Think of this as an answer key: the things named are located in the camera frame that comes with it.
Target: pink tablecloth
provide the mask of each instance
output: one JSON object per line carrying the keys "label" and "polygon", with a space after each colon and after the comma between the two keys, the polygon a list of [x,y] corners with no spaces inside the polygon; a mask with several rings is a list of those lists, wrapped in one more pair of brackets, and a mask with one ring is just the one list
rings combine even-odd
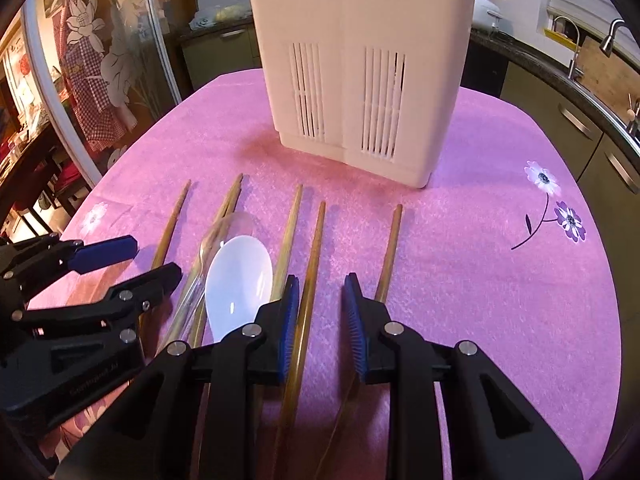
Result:
{"label": "pink tablecloth", "polygon": [[[534,169],[528,174],[525,168]],[[546,187],[537,178],[543,170],[555,176]],[[256,235],[273,261],[294,188],[305,185],[289,269],[299,277],[318,204],[327,201],[290,479],[310,478],[315,471],[350,373],[348,350],[338,343],[340,286],[354,271],[364,293],[373,296],[397,203],[405,213],[387,301],[391,316],[435,342],[478,342],[556,430],[585,476],[593,473],[618,396],[616,296],[588,207],[532,119],[505,102],[461,89],[438,167],[429,185],[415,190],[282,147],[262,72],[221,76],[129,149],[86,199],[64,237],[89,243],[132,234],[140,254],[124,272],[112,270],[107,281],[148,270],[190,178],[194,184],[168,253],[186,273],[239,172],[248,175],[239,208],[257,218]],[[561,196],[549,200],[545,219],[551,221],[512,250],[529,237],[526,216],[535,230],[546,192],[560,189]],[[555,221],[560,216],[564,222],[567,215],[582,227],[566,231]],[[69,275],[33,305],[85,301],[104,288],[99,279],[96,273],[79,283]],[[261,469],[270,456],[276,412],[268,405],[264,413]],[[387,390],[365,388],[332,478],[384,478],[387,417]],[[78,426],[90,423],[88,418]]]}

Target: flower stem print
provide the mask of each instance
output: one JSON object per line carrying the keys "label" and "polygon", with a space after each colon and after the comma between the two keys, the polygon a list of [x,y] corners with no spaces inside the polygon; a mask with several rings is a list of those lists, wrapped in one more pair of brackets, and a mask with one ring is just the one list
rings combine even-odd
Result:
{"label": "flower stem print", "polygon": [[586,231],[582,225],[582,219],[577,215],[574,209],[570,208],[565,202],[556,202],[558,207],[554,208],[556,218],[545,218],[546,212],[549,209],[549,196],[560,194],[560,186],[556,182],[556,178],[549,173],[548,170],[541,168],[536,162],[527,162],[528,166],[524,169],[527,173],[527,177],[530,182],[533,182],[535,186],[546,194],[545,210],[542,212],[540,222],[535,229],[532,228],[531,219],[526,214],[524,217],[529,237],[512,247],[511,250],[517,249],[529,240],[531,240],[540,229],[540,226],[544,222],[557,222],[560,227],[564,229],[564,233],[568,238],[578,243],[578,240],[584,241]]}

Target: tiled floor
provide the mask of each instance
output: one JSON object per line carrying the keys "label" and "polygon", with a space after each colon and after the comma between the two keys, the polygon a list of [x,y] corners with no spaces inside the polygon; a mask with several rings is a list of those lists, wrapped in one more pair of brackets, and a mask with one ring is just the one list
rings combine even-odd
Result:
{"label": "tiled floor", "polygon": [[[84,200],[84,197],[87,196],[87,191],[85,189],[78,192],[78,200],[72,200],[71,203],[74,208],[78,208]],[[62,207],[58,207],[54,209],[53,207],[49,207],[48,209],[40,209],[40,205],[36,202],[33,207],[42,219],[47,223],[47,225],[53,230],[61,233],[65,230],[66,226],[69,224],[71,218],[66,213],[66,211]],[[34,229],[39,234],[46,234],[44,228],[40,225],[40,223],[31,216],[30,213],[26,213],[27,221],[32,225]],[[26,240],[27,238],[33,238],[33,233],[27,227],[27,224],[23,220],[20,220],[16,225],[13,233],[9,233],[9,238],[13,243],[21,242],[22,240]]]}

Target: white spoon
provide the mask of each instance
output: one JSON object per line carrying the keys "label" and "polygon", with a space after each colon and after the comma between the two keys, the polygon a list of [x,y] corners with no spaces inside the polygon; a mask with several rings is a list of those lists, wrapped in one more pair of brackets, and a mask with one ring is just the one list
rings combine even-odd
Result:
{"label": "white spoon", "polygon": [[258,309],[269,303],[272,284],[271,259],[260,240],[241,235],[224,244],[211,262],[204,289],[213,342],[254,322]]}

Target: wooden cabinet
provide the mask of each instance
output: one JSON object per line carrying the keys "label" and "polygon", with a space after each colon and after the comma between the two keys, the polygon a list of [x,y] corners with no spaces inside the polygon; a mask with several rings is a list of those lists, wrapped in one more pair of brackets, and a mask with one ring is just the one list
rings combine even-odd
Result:
{"label": "wooden cabinet", "polygon": [[640,414],[640,175],[604,136],[578,186],[607,252],[620,313],[622,374],[609,452]]}
{"label": "wooden cabinet", "polygon": [[186,41],[182,52],[194,90],[221,74],[261,66],[253,25],[221,30]]}
{"label": "wooden cabinet", "polygon": [[600,129],[551,86],[513,63],[500,98],[536,121],[577,180],[602,137]]}

